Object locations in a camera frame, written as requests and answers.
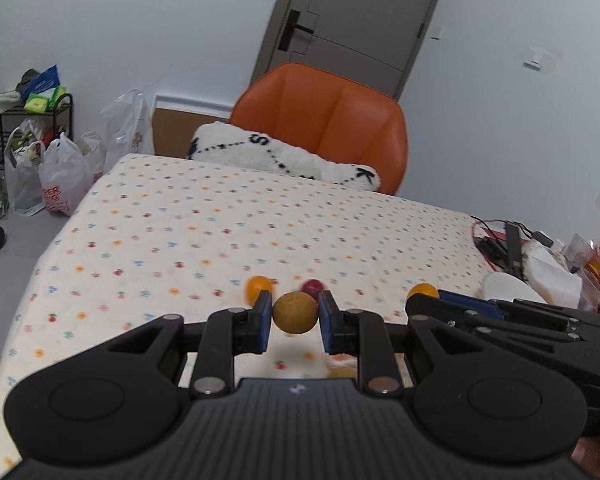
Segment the blue package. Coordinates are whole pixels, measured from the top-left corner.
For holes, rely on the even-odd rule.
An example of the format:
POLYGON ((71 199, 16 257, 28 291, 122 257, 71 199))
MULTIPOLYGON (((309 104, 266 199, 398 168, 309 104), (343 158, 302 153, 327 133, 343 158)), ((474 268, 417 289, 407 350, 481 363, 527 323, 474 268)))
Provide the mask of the blue package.
POLYGON ((57 66, 53 65, 42 72, 33 68, 24 72, 16 85, 16 91, 21 96, 21 101, 26 102, 31 93, 41 94, 47 90, 60 86, 57 66))

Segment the clear plastic cup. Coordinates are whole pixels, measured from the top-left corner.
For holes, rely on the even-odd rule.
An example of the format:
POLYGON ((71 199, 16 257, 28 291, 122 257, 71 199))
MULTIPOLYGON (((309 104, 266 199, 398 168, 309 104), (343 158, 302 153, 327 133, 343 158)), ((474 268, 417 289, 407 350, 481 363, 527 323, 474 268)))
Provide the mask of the clear plastic cup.
POLYGON ((562 248, 562 256, 568 271, 577 273, 584 268, 594 255, 594 250, 595 244, 592 240, 586 240, 581 235, 574 234, 570 242, 562 248))

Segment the white fluffy cushion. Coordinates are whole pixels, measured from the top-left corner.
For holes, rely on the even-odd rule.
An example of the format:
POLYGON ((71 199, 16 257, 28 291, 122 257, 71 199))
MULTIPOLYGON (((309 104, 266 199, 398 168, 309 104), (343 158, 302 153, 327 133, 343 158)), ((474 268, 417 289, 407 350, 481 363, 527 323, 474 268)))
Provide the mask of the white fluffy cushion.
POLYGON ((189 144, 186 158, 362 191, 376 192, 381 184, 378 173, 370 166, 330 162, 265 133, 244 130, 225 122, 200 126, 189 144))

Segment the orange leather chair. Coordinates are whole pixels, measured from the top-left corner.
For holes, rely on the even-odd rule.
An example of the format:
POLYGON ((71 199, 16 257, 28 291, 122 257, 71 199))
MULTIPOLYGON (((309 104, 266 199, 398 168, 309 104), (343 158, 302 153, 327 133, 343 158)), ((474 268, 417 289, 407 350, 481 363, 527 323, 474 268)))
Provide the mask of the orange leather chair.
POLYGON ((384 194, 396 194, 405 174, 407 128, 398 102, 324 70, 277 66, 240 96, 230 123, 332 162, 370 166, 384 194))

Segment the black power adapter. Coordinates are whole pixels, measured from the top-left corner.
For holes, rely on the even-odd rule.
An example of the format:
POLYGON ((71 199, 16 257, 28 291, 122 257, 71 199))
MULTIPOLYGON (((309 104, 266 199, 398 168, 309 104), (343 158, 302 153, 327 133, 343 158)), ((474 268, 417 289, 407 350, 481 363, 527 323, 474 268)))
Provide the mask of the black power adapter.
POLYGON ((554 240, 542 231, 533 231, 531 237, 547 248, 554 245, 554 240))

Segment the brown longan fruit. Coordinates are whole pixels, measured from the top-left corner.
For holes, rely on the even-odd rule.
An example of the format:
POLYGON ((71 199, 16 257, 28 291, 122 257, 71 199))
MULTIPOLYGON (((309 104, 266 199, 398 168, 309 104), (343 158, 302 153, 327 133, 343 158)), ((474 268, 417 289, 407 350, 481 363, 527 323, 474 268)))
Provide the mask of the brown longan fruit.
POLYGON ((307 333, 312 330, 317 318, 317 302, 305 292, 287 292, 273 304, 274 323, 287 334, 307 333))

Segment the small kumquat orange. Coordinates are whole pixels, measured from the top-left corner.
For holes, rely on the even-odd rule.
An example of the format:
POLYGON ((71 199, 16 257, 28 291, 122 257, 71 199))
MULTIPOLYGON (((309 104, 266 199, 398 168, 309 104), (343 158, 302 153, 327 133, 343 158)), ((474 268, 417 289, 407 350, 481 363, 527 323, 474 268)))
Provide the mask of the small kumquat orange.
POLYGON ((272 292, 274 283, 263 275, 253 275, 245 284, 245 300, 248 306, 252 307, 261 292, 272 292))

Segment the white red shopping bag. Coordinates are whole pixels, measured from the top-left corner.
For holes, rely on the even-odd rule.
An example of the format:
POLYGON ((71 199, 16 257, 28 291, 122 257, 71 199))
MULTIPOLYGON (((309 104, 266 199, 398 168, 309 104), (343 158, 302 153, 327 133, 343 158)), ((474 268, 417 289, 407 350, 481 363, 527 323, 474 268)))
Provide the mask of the white red shopping bag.
POLYGON ((93 185, 81 150, 65 133, 50 142, 42 154, 38 176, 45 208, 68 217, 93 185))

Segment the floral tablecloth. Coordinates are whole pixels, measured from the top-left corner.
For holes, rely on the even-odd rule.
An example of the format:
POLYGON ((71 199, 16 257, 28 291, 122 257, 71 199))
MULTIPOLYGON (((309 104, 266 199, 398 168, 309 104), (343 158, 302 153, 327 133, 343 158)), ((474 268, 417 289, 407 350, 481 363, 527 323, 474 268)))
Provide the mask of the floral tablecloth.
POLYGON ((6 396, 40 368, 170 312, 199 322, 311 278, 341 309, 401 323, 419 283, 474 296, 488 273, 467 214, 267 172, 125 156, 35 263, 0 361, 0 477, 19 460, 6 396))

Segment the cardboard box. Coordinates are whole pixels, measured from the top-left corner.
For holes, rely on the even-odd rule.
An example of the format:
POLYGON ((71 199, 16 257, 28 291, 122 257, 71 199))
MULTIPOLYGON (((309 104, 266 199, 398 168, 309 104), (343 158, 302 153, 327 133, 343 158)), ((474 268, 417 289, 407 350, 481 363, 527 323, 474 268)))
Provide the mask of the cardboard box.
POLYGON ((185 158, 197 129, 212 122, 227 122, 227 118, 157 107, 152 114, 155 154, 185 158))

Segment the black phone stand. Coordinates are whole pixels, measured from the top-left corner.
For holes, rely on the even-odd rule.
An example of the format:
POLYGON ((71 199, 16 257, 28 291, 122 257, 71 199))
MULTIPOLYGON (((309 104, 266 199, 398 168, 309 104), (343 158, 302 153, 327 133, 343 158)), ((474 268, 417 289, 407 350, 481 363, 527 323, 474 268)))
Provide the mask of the black phone stand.
POLYGON ((522 264, 522 236, 528 230, 520 222, 507 220, 486 221, 474 218, 472 229, 479 228, 482 235, 471 234, 478 252, 493 270, 513 275, 524 280, 522 264))

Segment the white plate blue rim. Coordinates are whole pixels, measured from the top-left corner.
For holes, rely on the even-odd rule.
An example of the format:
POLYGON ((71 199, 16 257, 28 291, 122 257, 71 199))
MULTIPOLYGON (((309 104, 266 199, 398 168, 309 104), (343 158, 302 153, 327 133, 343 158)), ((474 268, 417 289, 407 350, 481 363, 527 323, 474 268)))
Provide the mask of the white plate blue rim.
POLYGON ((484 300, 521 299, 545 304, 545 300, 528 284, 505 272, 486 274, 482 280, 481 297, 484 300))

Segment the green tissue pack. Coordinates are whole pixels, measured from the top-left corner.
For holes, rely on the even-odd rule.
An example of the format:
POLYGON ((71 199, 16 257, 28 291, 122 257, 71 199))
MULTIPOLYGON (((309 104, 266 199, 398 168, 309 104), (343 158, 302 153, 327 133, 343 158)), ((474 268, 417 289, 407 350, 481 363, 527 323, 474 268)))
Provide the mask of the green tissue pack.
POLYGON ((66 93, 64 86, 51 88, 41 93, 32 92, 24 102, 23 109, 32 114, 42 114, 53 110, 66 93))

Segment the clear plastic bag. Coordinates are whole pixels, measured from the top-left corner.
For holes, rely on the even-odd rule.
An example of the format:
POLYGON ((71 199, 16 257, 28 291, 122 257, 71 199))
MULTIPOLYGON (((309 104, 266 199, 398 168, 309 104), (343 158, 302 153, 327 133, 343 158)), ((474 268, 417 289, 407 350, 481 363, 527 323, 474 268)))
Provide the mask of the clear plastic bag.
POLYGON ((143 92, 131 90, 122 94, 100 114, 107 142, 104 172, 127 154, 155 154, 151 110, 143 92))

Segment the black metal shelf rack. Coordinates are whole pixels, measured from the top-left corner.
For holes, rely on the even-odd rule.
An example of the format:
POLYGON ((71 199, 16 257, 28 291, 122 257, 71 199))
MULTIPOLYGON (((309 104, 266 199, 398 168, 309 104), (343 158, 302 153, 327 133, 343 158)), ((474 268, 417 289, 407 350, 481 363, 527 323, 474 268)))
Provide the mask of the black metal shelf rack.
POLYGON ((20 148, 34 140, 48 145, 61 133, 73 133, 74 99, 63 93, 48 110, 30 113, 15 100, 16 92, 0 94, 0 171, 4 170, 6 148, 20 148))

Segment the small red apple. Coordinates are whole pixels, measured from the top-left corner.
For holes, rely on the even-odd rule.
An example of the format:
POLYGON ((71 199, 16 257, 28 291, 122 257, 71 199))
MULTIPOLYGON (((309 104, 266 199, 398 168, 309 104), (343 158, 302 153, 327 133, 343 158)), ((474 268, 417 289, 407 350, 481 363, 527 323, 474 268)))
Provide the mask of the small red apple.
POLYGON ((311 278, 310 280, 305 281, 300 290, 304 293, 312 297, 315 301, 320 299, 320 295, 322 291, 325 289, 325 285, 316 278, 311 278))

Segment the grey door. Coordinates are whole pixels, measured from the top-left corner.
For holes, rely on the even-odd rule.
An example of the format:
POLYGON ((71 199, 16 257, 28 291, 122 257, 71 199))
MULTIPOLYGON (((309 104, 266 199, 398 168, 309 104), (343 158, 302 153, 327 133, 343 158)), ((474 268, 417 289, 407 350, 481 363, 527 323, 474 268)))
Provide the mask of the grey door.
POLYGON ((276 0, 253 78, 299 63, 400 98, 438 0, 276 0), (288 12, 301 13, 287 52, 277 50, 288 12))

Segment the white tissue paper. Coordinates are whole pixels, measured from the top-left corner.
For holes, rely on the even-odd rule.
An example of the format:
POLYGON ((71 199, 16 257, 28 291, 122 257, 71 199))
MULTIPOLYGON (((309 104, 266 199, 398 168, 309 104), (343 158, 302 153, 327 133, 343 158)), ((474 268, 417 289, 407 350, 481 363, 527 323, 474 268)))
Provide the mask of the white tissue paper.
POLYGON ((524 278, 548 304, 577 309, 582 278, 567 271, 537 240, 522 246, 522 267, 524 278))

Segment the white wall switch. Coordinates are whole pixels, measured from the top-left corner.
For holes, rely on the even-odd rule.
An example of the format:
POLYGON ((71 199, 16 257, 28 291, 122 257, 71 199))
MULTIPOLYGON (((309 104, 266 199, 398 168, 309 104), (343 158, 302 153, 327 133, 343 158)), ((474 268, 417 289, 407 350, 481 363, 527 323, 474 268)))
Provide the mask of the white wall switch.
POLYGON ((524 59, 522 65, 536 72, 551 72, 557 64, 556 56, 543 48, 532 47, 531 55, 524 59))

